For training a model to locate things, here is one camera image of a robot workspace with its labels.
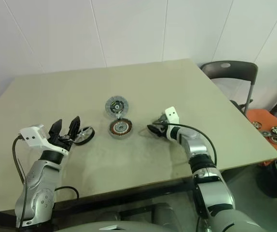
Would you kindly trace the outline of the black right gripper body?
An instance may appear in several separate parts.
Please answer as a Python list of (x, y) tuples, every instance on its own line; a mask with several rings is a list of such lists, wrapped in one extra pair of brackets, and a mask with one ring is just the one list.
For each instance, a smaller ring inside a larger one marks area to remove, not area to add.
[(166, 138), (166, 132), (168, 128), (168, 120), (166, 115), (161, 115), (157, 120), (153, 122), (154, 125), (158, 126), (161, 132), (163, 133), (163, 137)]

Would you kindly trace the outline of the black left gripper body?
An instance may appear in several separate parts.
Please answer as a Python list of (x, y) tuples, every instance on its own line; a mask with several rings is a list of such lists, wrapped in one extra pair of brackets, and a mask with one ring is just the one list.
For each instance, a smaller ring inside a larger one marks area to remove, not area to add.
[(69, 138), (68, 135), (64, 135), (64, 136), (51, 136), (48, 139), (48, 142), (52, 145), (61, 147), (63, 149), (65, 149), (66, 151), (70, 151), (71, 146), (73, 144), (73, 140)]

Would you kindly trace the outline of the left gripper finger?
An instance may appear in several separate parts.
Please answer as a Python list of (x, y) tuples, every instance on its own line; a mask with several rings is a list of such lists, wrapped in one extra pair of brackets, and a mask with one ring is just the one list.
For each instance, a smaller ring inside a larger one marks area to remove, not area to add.
[(62, 119), (59, 119), (55, 123), (52, 124), (50, 130), (49, 130), (49, 136), (50, 140), (56, 140), (59, 138), (59, 133), (62, 129)]
[(78, 134), (78, 131), (80, 129), (80, 124), (81, 124), (81, 121), (80, 121), (80, 117), (79, 116), (76, 116), (70, 123), (70, 126), (69, 126), (69, 131), (68, 131), (68, 136), (69, 136), (69, 139), (71, 140), (75, 140), (77, 134)]

